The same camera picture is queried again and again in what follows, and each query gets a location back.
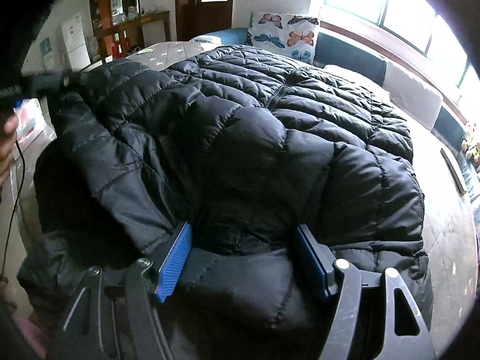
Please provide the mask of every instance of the pink cloth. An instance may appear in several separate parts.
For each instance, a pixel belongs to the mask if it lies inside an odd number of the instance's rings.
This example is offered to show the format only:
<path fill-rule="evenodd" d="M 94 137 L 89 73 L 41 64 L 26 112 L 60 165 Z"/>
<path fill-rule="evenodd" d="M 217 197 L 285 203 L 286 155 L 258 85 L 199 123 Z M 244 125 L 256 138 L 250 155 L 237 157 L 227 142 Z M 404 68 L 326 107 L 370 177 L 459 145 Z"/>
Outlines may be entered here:
<path fill-rule="evenodd" d="M 39 355 L 41 359 L 44 359 L 47 355 L 47 335 L 33 323 L 25 318 L 13 317 L 13 320 L 18 328 L 27 340 L 30 347 Z"/>

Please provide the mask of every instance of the window sill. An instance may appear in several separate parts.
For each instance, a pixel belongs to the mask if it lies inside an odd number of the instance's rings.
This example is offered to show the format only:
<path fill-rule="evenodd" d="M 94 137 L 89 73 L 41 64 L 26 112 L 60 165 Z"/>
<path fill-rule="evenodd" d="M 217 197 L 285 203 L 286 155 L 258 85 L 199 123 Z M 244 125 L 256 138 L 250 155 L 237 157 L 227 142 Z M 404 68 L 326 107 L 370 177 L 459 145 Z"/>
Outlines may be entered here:
<path fill-rule="evenodd" d="M 324 5 L 320 11 L 320 19 L 323 28 L 372 48 L 434 86 L 443 95 L 443 102 L 455 118 L 463 124 L 467 122 L 456 105 L 460 98 L 459 89 L 454 84 L 445 83 L 437 68 L 417 50 L 382 28 L 341 9 Z"/>

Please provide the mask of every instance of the pillowcase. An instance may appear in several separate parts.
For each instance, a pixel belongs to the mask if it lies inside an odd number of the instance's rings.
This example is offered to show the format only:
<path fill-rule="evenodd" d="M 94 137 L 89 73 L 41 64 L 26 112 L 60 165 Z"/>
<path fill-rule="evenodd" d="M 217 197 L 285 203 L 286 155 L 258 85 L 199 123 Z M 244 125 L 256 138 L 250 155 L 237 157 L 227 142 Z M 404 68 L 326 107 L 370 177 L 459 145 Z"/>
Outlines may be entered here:
<path fill-rule="evenodd" d="M 190 42 L 222 44 L 222 38 L 213 35 L 195 36 Z"/>
<path fill-rule="evenodd" d="M 398 108 L 428 131 L 434 128 L 442 107 L 443 95 L 433 86 L 389 59 L 383 88 L 390 92 L 392 103 Z"/>
<path fill-rule="evenodd" d="M 320 20 L 316 17 L 252 12 L 247 44 L 312 64 L 318 31 Z"/>
<path fill-rule="evenodd" d="M 328 64 L 323 68 L 324 71 L 333 74 L 334 76 L 341 77 L 351 83 L 360 85 L 369 92 L 373 93 L 383 103 L 390 103 L 390 93 L 383 89 L 380 85 L 373 82 L 371 79 L 362 76 L 356 71 L 348 70 L 334 64 Z"/>

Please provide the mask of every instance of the refrigerator door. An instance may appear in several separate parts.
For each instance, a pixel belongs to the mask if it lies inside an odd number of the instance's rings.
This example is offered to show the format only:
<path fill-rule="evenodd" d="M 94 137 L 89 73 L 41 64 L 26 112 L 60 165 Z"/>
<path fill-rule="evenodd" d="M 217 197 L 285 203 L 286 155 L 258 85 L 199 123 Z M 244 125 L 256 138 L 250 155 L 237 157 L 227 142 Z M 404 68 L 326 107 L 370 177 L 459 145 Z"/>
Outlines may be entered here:
<path fill-rule="evenodd" d="M 61 25 L 61 32 L 68 53 L 85 44 L 85 37 L 83 36 L 82 29 L 82 17 L 79 13 L 71 19 L 63 22 Z"/>
<path fill-rule="evenodd" d="M 73 71 L 80 71 L 90 64 L 90 57 L 88 56 L 87 46 L 85 43 L 75 50 L 68 53 L 68 60 Z"/>

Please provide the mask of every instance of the clamp jaw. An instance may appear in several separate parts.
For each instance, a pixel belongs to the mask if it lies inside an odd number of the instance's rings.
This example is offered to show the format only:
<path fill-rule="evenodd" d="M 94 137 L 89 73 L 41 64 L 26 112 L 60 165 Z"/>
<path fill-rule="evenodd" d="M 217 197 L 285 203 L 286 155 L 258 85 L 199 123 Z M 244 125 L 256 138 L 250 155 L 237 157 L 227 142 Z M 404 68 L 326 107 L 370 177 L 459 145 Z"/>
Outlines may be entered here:
<path fill-rule="evenodd" d="M 150 259 L 126 269 L 91 267 L 57 328 L 47 360 L 121 360 L 116 298 L 125 298 L 137 360 L 174 360 L 158 318 L 158 303 L 173 292 L 191 247 L 191 227 L 182 222 Z"/>
<path fill-rule="evenodd" d="M 330 331 L 319 360 L 347 360 L 359 317 L 363 290 L 381 291 L 382 347 L 369 360 L 434 360 L 435 352 L 425 321 L 407 285 L 395 268 L 380 273 L 357 269 L 346 259 L 335 259 L 320 245 L 306 225 L 292 237 L 294 257 L 302 266 L 314 294 L 322 302 L 337 302 Z"/>

